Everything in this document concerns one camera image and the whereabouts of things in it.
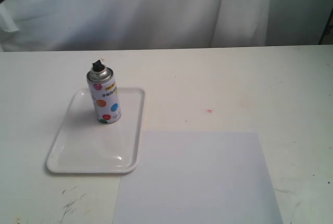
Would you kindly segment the white spray paint can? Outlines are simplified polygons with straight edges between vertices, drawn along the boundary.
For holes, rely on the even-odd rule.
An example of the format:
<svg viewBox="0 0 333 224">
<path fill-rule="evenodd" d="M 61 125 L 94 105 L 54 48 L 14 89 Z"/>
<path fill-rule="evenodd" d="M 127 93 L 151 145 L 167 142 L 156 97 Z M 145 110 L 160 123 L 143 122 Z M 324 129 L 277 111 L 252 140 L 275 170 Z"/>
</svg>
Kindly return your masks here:
<svg viewBox="0 0 333 224">
<path fill-rule="evenodd" d="M 121 107 L 113 70 L 97 60 L 92 63 L 86 79 L 98 121 L 117 122 L 121 118 Z"/>
</svg>

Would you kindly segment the white paper sheet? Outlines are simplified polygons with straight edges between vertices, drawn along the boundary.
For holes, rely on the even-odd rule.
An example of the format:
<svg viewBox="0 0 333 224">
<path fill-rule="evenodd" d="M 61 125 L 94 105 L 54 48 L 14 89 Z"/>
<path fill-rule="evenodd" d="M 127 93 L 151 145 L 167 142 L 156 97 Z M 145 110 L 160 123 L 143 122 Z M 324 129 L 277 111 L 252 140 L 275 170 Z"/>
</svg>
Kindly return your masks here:
<svg viewBox="0 0 333 224">
<path fill-rule="evenodd" d="M 114 223 L 282 223 L 256 133 L 147 131 Z"/>
</svg>

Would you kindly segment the white plastic tray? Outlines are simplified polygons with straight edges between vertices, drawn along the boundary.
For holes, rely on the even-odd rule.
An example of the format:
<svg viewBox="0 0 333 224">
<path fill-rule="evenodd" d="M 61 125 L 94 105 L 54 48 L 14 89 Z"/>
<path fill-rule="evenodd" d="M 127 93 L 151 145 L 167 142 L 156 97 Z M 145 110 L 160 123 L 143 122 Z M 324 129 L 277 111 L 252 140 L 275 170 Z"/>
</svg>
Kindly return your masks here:
<svg viewBox="0 0 333 224">
<path fill-rule="evenodd" d="M 46 166 L 58 174 L 126 174 L 139 162 L 145 92 L 121 87 L 121 118 L 113 124 L 97 120 L 88 88 L 74 94 Z"/>
</svg>

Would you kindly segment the white backdrop curtain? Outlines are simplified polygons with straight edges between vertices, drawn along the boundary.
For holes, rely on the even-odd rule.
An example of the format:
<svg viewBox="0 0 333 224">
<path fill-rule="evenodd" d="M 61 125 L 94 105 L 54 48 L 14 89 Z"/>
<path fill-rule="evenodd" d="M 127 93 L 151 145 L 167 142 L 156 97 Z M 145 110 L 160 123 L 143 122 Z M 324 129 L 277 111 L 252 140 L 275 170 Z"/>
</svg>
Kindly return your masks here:
<svg viewBox="0 0 333 224">
<path fill-rule="evenodd" d="M 332 0 L 3 0 L 1 51 L 313 45 Z"/>
</svg>

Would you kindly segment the black metal stand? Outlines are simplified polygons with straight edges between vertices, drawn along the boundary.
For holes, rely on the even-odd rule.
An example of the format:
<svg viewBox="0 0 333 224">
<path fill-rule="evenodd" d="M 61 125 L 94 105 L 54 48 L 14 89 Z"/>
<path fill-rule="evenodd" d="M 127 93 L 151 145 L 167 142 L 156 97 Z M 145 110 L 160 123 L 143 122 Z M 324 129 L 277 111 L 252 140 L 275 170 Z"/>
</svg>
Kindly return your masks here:
<svg viewBox="0 0 333 224">
<path fill-rule="evenodd" d="M 332 34 L 332 7 L 329 14 L 325 16 L 325 20 L 317 26 L 317 41 L 318 45 L 325 44 L 325 38 Z"/>
</svg>

